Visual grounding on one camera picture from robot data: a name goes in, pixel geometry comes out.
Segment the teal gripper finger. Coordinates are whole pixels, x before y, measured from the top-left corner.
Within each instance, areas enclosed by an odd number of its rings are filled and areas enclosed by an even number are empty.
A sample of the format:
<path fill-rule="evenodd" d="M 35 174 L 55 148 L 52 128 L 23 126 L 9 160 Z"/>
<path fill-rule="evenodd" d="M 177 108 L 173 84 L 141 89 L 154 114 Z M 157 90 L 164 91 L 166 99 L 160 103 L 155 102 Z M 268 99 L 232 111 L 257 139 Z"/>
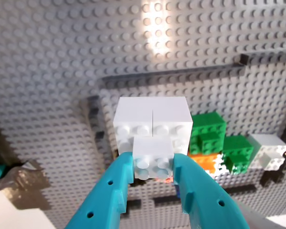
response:
<path fill-rule="evenodd" d="M 175 154 L 173 176 L 192 229 L 249 228 L 234 200 L 191 158 Z"/>
<path fill-rule="evenodd" d="M 132 152 L 125 152 L 103 173 L 66 228 L 118 229 L 127 208 L 128 185 L 133 182 Z"/>

